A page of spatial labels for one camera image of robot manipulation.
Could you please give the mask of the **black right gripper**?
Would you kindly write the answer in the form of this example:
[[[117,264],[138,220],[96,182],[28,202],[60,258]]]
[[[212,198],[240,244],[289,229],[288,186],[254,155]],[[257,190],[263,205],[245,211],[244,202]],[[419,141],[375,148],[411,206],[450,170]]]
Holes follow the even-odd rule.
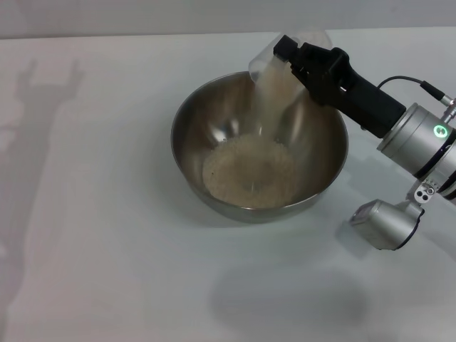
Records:
[[[273,54],[293,66],[292,74],[319,105],[331,106],[378,138],[384,137],[405,113],[403,104],[358,75],[348,54],[311,43],[301,46],[283,35]]]

